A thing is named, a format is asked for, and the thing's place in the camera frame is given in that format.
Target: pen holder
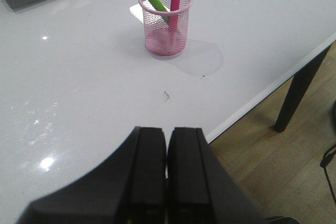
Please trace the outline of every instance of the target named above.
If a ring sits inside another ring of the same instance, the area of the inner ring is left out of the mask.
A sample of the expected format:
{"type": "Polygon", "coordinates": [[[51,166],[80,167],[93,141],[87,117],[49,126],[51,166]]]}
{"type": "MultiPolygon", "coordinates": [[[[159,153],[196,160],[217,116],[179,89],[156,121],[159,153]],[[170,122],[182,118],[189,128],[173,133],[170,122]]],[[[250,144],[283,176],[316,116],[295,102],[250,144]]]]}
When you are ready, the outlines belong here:
{"type": "Polygon", "coordinates": [[[160,0],[167,12],[154,9],[148,0],[139,0],[143,12],[146,49],[156,58],[171,59],[187,46],[189,8],[193,0],[181,0],[180,9],[170,11],[171,0],[160,0]]]}

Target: pink mesh pen holder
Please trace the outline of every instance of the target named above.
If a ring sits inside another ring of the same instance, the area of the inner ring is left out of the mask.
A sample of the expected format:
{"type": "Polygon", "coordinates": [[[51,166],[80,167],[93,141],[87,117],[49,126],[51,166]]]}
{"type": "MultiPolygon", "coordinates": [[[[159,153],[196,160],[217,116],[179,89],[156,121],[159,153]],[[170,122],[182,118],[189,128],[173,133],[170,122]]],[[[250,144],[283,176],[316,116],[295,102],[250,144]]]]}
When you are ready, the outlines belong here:
{"type": "Polygon", "coordinates": [[[168,12],[159,12],[148,0],[139,0],[143,12],[146,49],[156,58],[171,59],[187,47],[189,8],[193,0],[181,0],[170,12],[171,0],[160,0],[168,12]]]}

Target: white desk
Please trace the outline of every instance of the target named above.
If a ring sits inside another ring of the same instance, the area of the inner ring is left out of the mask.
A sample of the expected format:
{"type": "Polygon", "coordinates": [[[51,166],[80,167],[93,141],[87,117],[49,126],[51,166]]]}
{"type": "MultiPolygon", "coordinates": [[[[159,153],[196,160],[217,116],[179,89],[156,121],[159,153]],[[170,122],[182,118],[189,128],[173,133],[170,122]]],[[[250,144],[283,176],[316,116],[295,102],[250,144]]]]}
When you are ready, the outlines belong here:
{"type": "Polygon", "coordinates": [[[167,140],[202,127],[212,141],[336,40],[334,0],[194,0],[187,51],[160,61],[136,3],[13,12],[1,0],[0,223],[97,166],[135,125],[167,140]]]}

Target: table leg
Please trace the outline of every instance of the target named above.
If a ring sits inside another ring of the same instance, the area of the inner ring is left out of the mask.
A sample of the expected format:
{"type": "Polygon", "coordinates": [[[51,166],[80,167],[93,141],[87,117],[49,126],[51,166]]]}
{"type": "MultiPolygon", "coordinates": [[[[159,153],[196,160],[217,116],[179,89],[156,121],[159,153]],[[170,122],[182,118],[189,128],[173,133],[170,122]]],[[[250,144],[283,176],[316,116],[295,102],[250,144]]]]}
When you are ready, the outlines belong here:
{"type": "Polygon", "coordinates": [[[282,108],[280,110],[277,122],[274,125],[276,132],[280,133],[286,129],[312,79],[322,64],[325,56],[327,55],[329,48],[330,46],[318,54],[294,75],[285,101],[283,102],[282,108]]]}

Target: black object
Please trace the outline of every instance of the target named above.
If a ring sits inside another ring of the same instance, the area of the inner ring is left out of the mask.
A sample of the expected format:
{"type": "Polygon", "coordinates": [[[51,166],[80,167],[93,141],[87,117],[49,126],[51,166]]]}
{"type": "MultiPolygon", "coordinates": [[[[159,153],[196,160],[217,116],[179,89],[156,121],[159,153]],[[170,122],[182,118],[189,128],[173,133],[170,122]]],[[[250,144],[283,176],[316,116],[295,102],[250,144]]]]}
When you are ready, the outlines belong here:
{"type": "Polygon", "coordinates": [[[33,201],[18,224],[122,224],[136,217],[163,223],[165,149],[161,129],[134,128],[93,171],[33,201]],[[150,157],[139,162],[146,154],[150,157]],[[141,210],[134,210],[138,203],[141,210]]]}
{"type": "Polygon", "coordinates": [[[17,224],[163,224],[166,206],[171,224],[268,223],[222,168],[202,129],[175,128],[167,163],[166,190],[163,132],[135,127],[97,168],[31,202],[17,224]]]}
{"type": "Polygon", "coordinates": [[[334,151],[330,154],[327,154],[327,155],[325,154],[323,156],[323,159],[322,159],[321,163],[320,163],[320,166],[322,168],[326,168],[327,165],[329,165],[329,163],[333,160],[335,153],[336,153],[336,151],[334,151]]]}
{"type": "Polygon", "coordinates": [[[312,59],[294,75],[278,119],[274,125],[276,132],[280,133],[286,129],[312,79],[327,55],[329,48],[330,46],[320,52],[314,59],[312,59]]]}
{"type": "Polygon", "coordinates": [[[175,128],[167,161],[171,223],[267,223],[218,162],[202,129],[175,128]]]}

